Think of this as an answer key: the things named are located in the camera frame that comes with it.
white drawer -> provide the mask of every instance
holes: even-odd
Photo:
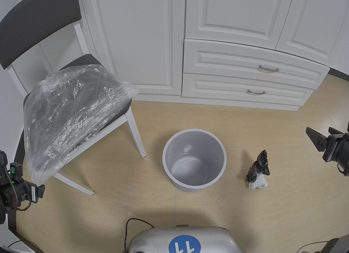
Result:
[[[265,93],[258,95],[248,91]],[[183,74],[182,96],[184,97],[220,98],[302,106],[312,92],[313,90],[309,88],[255,79],[208,74]]]
[[[185,73],[252,78],[317,89],[328,71],[329,67],[322,64],[274,50],[196,39],[186,39],[184,43]]]

crumpled black bag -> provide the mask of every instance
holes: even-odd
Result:
[[[270,175],[268,168],[267,151],[263,150],[259,155],[257,160],[252,164],[250,170],[246,175],[247,182],[255,182],[257,179],[257,174],[262,172],[264,175]]]

baseboard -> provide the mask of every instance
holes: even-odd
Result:
[[[268,102],[251,102],[239,100],[224,100],[218,98],[192,98],[179,95],[164,95],[164,94],[138,94],[134,101],[150,101],[150,102],[175,102],[175,103],[194,103],[194,104],[209,104],[217,106],[233,106],[233,107],[253,107],[266,109],[279,109],[297,111],[299,106],[291,104],[279,104]]]
[[[329,72],[328,74],[332,75],[332,76],[336,76],[336,77],[339,77],[341,79],[344,79],[346,81],[349,81],[349,74],[346,74],[344,72],[341,72],[341,71],[338,71],[338,70],[335,70],[334,68],[329,68]]]

light wood floor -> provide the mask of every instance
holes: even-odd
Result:
[[[137,101],[132,110],[148,156],[140,157],[127,125],[116,129],[63,168],[96,193],[49,179],[44,198],[18,212],[20,234],[45,252],[122,253],[125,222],[137,217],[158,228],[221,226],[247,252],[295,253],[349,233],[349,178],[305,134],[307,126],[346,131],[349,82],[328,75],[298,112]],[[162,167],[165,143],[187,128],[216,135],[228,157],[221,179],[196,193],[177,190]],[[263,149],[269,186],[249,190],[248,168]],[[129,241],[146,228],[131,222]]]

chair leg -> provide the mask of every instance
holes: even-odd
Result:
[[[144,146],[143,146],[143,143],[142,143],[142,140],[141,140],[141,136],[139,135],[138,128],[137,128],[137,125],[136,125],[136,121],[134,120],[131,107],[125,113],[125,116],[126,116],[126,119],[127,119],[127,124],[129,126],[131,135],[132,135],[133,140],[134,140],[134,142],[135,142],[135,144],[137,146],[138,152],[142,156],[142,158],[144,158],[147,155],[147,153],[146,153],[146,150],[144,149]]]
[[[67,183],[69,186],[74,187],[75,189],[78,189],[90,196],[94,194],[93,190],[85,185],[77,183],[74,179],[71,177],[67,176],[63,172],[57,172],[53,175],[55,178],[59,179],[60,181]]]

